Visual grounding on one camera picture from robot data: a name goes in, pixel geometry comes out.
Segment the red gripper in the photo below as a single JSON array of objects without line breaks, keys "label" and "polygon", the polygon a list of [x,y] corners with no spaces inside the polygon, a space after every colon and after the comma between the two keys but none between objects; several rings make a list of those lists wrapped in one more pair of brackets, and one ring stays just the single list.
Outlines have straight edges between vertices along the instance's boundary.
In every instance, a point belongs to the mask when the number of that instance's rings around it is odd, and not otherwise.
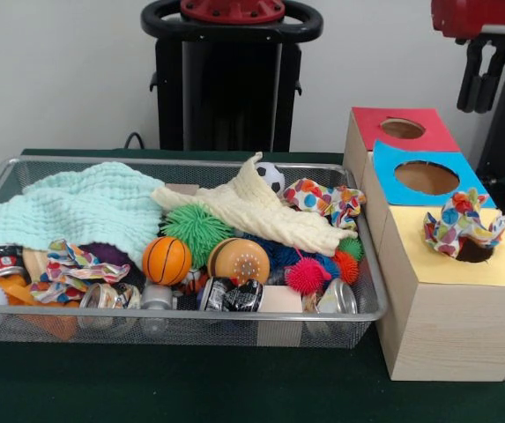
[{"label": "red gripper", "polygon": [[[505,0],[432,0],[431,15],[434,30],[444,37],[469,40],[457,108],[465,113],[490,111],[505,66],[505,37],[477,37],[505,35]],[[480,74],[487,45],[495,51]]]}]

